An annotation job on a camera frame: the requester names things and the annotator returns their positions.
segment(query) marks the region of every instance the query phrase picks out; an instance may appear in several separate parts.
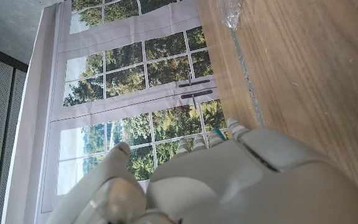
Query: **wood grain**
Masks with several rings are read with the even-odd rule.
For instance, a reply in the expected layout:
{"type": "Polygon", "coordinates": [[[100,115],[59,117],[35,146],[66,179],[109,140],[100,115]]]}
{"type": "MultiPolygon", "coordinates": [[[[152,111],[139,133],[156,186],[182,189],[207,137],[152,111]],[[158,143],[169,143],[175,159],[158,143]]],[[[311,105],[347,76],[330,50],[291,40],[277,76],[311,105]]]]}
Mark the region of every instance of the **wood grain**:
{"type": "MultiPolygon", "coordinates": [[[[214,1],[198,2],[203,25],[221,28],[210,16],[214,1]]],[[[227,45],[210,37],[214,29],[205,32],[208,46],[227,45]]],[[[265,125],[325,153],[358,185],[358,1],[244,0],[236,34],[265,125]]],[[[237,56],[220,49],[210,56],[237,56]]],[[[230,99],[222,104],[243,110],[230,99]]]]}
{"type": "Polygon", "coordinates": [[[198,10],[200,14],[204,14],[200,18],[206,34],[205,39],[219,97],[224,108],[224,117],[226,120],[237,118],[247,127],[256,128],[259,124],[230,30],[224,26],[216,26],[218,17],[211,13],[215,10],[213,4],[205,4],[202,1],[201,5],[198,10]]]}

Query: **window pane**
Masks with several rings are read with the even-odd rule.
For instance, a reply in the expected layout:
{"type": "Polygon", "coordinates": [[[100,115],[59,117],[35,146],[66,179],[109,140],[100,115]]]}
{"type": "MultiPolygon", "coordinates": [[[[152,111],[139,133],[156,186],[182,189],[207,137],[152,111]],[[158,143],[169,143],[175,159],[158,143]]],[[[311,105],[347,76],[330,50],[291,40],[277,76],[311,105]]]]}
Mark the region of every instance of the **window pane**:
{"type": "Polygon", "coordinates": [[[153,147],[131,149],[127,169],[138,181],[150,179],[154,172],[153,147]]]}
{"type": "Polygon", "coordinates": [[[176,153],[179,141],[167,142],[155,146],[157,151],[157,164],[168,162],[176,153]]]}
{"type": "Polygon", "coordinates": [[[71,0],[71,11],[77,12],[86,7],[97,6],[102,4],[102,0],[71,0]]]}
{"type": "Polygon", "coordinates": [[[196,27],[186,31],[190,50],[197,50],[206,47],[205,37],[202,27],[196,27]]]}
{"type": "Polygon", "coordinates": [[[141,42],[106,51],[107,72],[139,62],[143,62],[141,42]]]}
{"type": "Polygon", "coordinates": [[[102,7],[86,9],[71,16],[70,34],[102,24],[102,7]]]}
{"type": "Polygon", "coordinates": [[[106,96],[118,96],[146,88],[143,65],[106,75],[106,96]]]}
{"type": "Polygon", "coordinates": [[[136,0],[121,0],[104,7],[104,22],[117,21],[138,15],[139,10],[136,0]]]}
{"type": "Polygon", "coordinates": [[[88,78],[65,84],[63,106],[73,106],[81,103],[103,99],[103,76],[88,78]]]}
{"type": "Polygon", "coordinates": [[[66,65],[66,82],[103,72],[102,52],[67,60],[66,65]]]}
{"type": "Polygon", "coordinates": [[[213,128],[226,128],[220,100],[211,100],[201,103],[201,110],[203,112],[206,131],[212,131],[213,128]]]}
{"type": "Polygon", "coordinates": [[[186,80],[188,71],[190,66],[187,56],[147,64],[149,86],[186,80]]]}
{"type": "Polygon", "coordinates": [[[107,123],[108,149],[121,141],[136,146],[152,142],[151,139],[148,113],[107,123]]]}
{"type": "Polygon", "coordinates": [[[186,52],[185,38],[182,32],[145,41],[146,59],[153,60],[186,52]]]}
{"type": "Polygon", "coordinates": [[[176,1],[177,0],[141,0],[140,5],[142,6],[142,14],[151,12],[176,1]]]}
{"type": "Polygon", "coordinates": [[[152,116],[156,141],[201,132],[200,116],[193,105],[155,111],[152,116]]]}
{"type": "Polygon", "coordinates": [[[93,156],[72,161],[59,162],[57,195],[67,194],[85,174],[95,168],[104,156],[93,156]]]}
{"type": "Polygon", "coordinates": [[[60,133],[59,160],[104,151],[104,124],[63,130],[60,133]]]}
{"type": "Polygon", "coordinates": [[[191,61],[193,62],[196,78],[213,74],[212,65],[207,50],[192,53],[191,61]]]}

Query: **window handle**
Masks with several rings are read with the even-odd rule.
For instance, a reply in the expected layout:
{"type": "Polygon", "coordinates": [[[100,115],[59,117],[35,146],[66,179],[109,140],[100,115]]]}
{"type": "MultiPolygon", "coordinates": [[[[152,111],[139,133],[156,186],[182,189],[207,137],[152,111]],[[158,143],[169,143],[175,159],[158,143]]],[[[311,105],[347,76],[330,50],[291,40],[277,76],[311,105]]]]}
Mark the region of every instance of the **window handle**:
{"type": "Polygon", "coordinates": [[[182,95],[180,98],[182,99],[186,99],[186,98],[192,98],[193,99],[193,104],[194,104],[194,108],[197,109],[196,106],[196,97],[197,96],[202,96],[202,95],[207,95],[207,94],[211,94],[212,90],[206,90],[206,91],[201,91],[198,93],[191,93],[191,94],[186,94],[186,95],[182,95]]]}

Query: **sheer curtain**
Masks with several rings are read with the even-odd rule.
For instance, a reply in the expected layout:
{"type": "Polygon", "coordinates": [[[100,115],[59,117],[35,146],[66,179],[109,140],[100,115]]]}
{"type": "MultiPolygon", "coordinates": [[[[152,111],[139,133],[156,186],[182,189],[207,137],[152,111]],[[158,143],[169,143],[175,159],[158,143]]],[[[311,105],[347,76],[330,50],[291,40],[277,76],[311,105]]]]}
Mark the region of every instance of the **sheer curtain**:
{"type": "Polygon", "coordinates": [[[8,223],[43,223],[118,141],[131,146],[128,169],[145,189],[178,139],[225,131],[194,0],[84,2],[42,14],[6,193],[8,223]]]}

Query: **green foliage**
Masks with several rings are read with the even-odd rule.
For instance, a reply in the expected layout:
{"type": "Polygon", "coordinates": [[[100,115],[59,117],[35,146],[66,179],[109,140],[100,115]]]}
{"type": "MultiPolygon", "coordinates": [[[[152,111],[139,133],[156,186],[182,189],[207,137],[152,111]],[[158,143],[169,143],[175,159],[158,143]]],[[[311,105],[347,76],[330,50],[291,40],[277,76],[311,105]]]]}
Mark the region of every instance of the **green foliage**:
{"type": "Polygon", "coordinates": [[[179,141],[167,142],[156,145],[157,164],[168,162],[176,153],[179,146],[179,141]]]}
{"type": "Polygon", "coordinates": [[[220,100],[211,100],[201,103],[201,110],[203,112],[206,131],[212,131],[213,128],[226,128],[220,100]]]}
{"type": "Polygon", "coordinates": [[[154,172],[153,148],[146,146],[132,149],[127,169],[138,181],[150,179],[154,172]]]}
{"type": "Polygon", "coordinates": [[[187,56],[147,64],[149,86],[153,87],[170,82],[186,80],[188,71],[190,71],[190,66],[187,56]]]}
{"type": "Polygon", "coordinates": [[[193,62],[196,78],[213,74],[211,60],[209,59],[207,50],[192,53],[191,61],[193,62]]]}
{"type": "Polygon", "coordinates": [[[138,15],[139,10],[136,0],[121,0],[104,7],[104,22],[117,21],[138,15]]]}
{"type": "Polygon", "coordinates": [[[63,106],[103,99],[103,76],[66,83],[65,91],[70,91],[63,101],[63,106]]]}
{"type": "Polygon", "coordinates": [[[186,33],[190,50],[197,50],[206,47],[203,28],[201,26],[187,30],[186,33]]]}
{"type": "MultiPolygon", "coordinates": [[[[104,151],[104,124],[96,124],[81,128],[84,133],[84,154],[94,154],[104,151]]],[[[103,156],[93,156],[83,159],[83,173],[88,173],[95,168],[103,159],[103,156]]]]}
{"type": "Polygon", "coordinates": [[[156,141],[201,132],[201,121],[193,105],[179,106],[152,113],[156,141]]]}
{"type": "Polygon", "coordinates": [[[106,75],[106,96],[118,96],[146,88],[143,65],[106,75]]]}
{"type": "Polygon", "coordinates": [[[104,156],[93,156],[83,159],[82,171],[87,174],[91,169],[95,168],[102,160],[104,156]]]}
{"type": "Polygon", "coordinates": [[[146,59],[154,60],[186,52],[185,38],[182,32],[145,41],[146,59]]]}
{"type": "Polygon", "coordinates": [[[78,78],[90,77],[95,74],[103,72],[103,54],[99,52],[97,54],[89,55],[85,61],[85,72],[80,74],[78,78]]]}
{"type": "Polygon", "coordinates": [[[94,27],[102,24],[102,7],[86,9],[79,15],[80,22],[84,22],[87,26],[94,27]]]}
{"type": "Polygon", "coordinates": [[[104,124],[95,124],[81,128],[84,133],[84,154],[104,151],[104,124]]]}
{"type": "Polygon", "coordinates": [[[102,4],[102,0],[71,0],[71,11],[79,11],[86,7],[102,4]]]}
{"type": "Polygon", "coordinates": [[[143,62],[141,42],[106,51],[107,72],[139,62],[143,62]]]}
{"type": "Polygon", "coordinates": [[[167,4],[176,2],[177,0],[140,0],[140,6],[142,8],[142,14],[156,10],[167,4]]]}
{"type": "Polygon", "coordinates": [[[130,146],[151,142],[149,114],[108,122],[107,139],[109,147],[120,141],[130,146]]]}

